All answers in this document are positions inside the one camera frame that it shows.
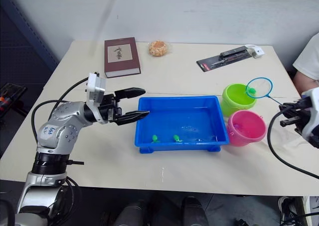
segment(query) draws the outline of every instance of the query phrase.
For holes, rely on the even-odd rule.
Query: white wall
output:
[[[135,36],[273,45],[290,67],[319,32],[319,0],[16,0],[61,59],[73,39]]]

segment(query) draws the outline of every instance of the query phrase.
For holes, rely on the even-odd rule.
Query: shoe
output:
[[[281,224],[293,217],[297,216],[297,210],[295,207],[295,198],[289,198],[287,196],[280,197],[278,199],[278,207],[281,212]],[[299,219],[287,223],[291,226],[302,226]]]

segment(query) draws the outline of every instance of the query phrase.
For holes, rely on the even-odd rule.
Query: white shirt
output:
[[[293,66],[307,77],[319,80],[319,33],[310,39]]]

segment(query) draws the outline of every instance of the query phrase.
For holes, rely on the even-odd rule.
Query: white table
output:
[[[45,86],[36,104],[49,99],[57,99],[69,85],[86,76],[84,72],[94,70],[92,64],[81,65],[79,72],[83,72],[83,74],[80,74],[75,72],[74,65],[67,66],[72,58],[77,63],[85,62],[87,55],[84,54],[85,51],[82,47],[88,49],[88,45],[89,43],[84,42],[72,44],[70,48],[71,52],[66,54],[56,72]],[[193,88],[189,84],[190,81],[188,81],[188,84],[184,82],[180,83],[185,89],[178,88],[177,85],[176,88],[171,89],[173,84],[169,81],[170,74],[164,73],[166,71],[165,65],[160,63],[157,63],[157,76],[164,76],[166,74],[166,81],[162,83],[162,86],[159,83],[150,84],[143,81],[143,79],[147,78],[146,72],[150,75],[152,74],[152,71],[147,70],[148,62],[156,62],[156,59],[160,62],[165,60],[161,60],[161,58],[149,58],[147,54],[141,53],[141,45],[138,44],[140,61],[143,63],[143,74],[109,79],[107,80],[108,89],[112,89],[113,91],[133,86],[144,87],[147,91],[148,89],[152,89],[154,92],[161,89],[160,93],[149,93],[148,91],[144,95],[146,97],[207,95],[211,94],[210,90],[216,91],[216,93],[219,92],[220,95],[222,89],[231,83],[228,80],[224,82],[224,78],[221,77],[223,75],[230,76],[228,74],[229,69],[222,67],[208,73],[203,73],[195,64],[195,61],[209,56],[202,56],[202,51],[206,47],[217,49],[220,46],[220,50],[215,50],[211,54],[214,55],[217,52],[231,49],[235,46],[192,44],[191,51],[195,57],[192,60],[192,64],[189,63],[187,70],[191,71],[191,75],[193,75],[194,79],[197,79],[197,82]],[[179,47],[187,49],[188,44],[174,44],[173,53],[171,53],[170,58],[173,58],[174,53],[179,51]],[[281,91],[277,91],[277,94],[272,94],[273,96],[277,95],[276,99],[278,101],[292,102],[297,99],[297,92],[284,72],[285,70],[280,65],[272,47],[263,47],[263,49],[266,55],[262,59],[255,60],[251,58],[235,63],[233,64],[234,71],[237,68],[255,68],[255,63],[257,62],[266,65],[263,63],[264,60],[273,62],[276,67],[272,66],[268,69],[259,67],[260,70],[256,75],[252,74],[254,70],[246,70],[249,77],[241,77],[243,71],[239,70],[242,74],[238,75],[237,81],[233,82],[245,83],[247,82],[247,78],[249,80],[258,76],[267,76],[274,81],[275,86],[277,84],[281,84],[281,86],[286,84],[286,87],[281,88]],[[96,56],[95,60],[92,61],[97,63],[97,59],[100,58],[102,56]],[[172,63],[178,62],[179,55],[176,55],[175,59],[171,59],[171,61]],[[103,70],[101,66],[97,66],[97,68],[99,68],[99,71]],[[63,71],[73,72],[68,81],[60,74]],[[201,88],[201,84],[208,84],[209,79],[206,75],[214,78],[215,71],[219,71],[220,77],[219,79],[216,78],[216,82],[213,84],[214,88],[210,90]],[[185,78],[189,80],[191,75],[187,71],[186,73],[187,76]],[[204,82],[204,80],[200,81],[199,74],[207,82]],[[77,90],[72,91],[66,99],[70,101],[83,101],[85,100],[85,96],[84,91],[79,87]],[[125,99],[120,104],[123,111],[134,111],[138,106],[138,98]],[[37,128],[47,120],[51,108],[52,105],[46,105],[38,110],[35,119]],[[260,114],[265,122],[269,123],[272,116],[278,112],[278,105],[271,99],[259,99],[251,110]],[[279,162],[271,154],[266,139],[245,147],[223,146],[221,152],[215,153],[207,151],[164,151],[154,152],[153,154],[140,154],[139,149],[134,146],[135,126],[135,123],[122,126],[117,126],[113,123],[107,125],[95,123],[90,127],[84,128],[79,134],[70,159],[83,160],[85,161],[85,165],[68,166],[68,174],[80,186],[87,187],[245,195],[319,195],[319,181]],[[319,174],[319,151],[295,134],[292,126],[282,128],[277,122],[272,136],[274,148],[280,156],[298,167]],[[0,178],[24,181],[27,172],[32,168],[35,146],[29,114],[0,161]]]

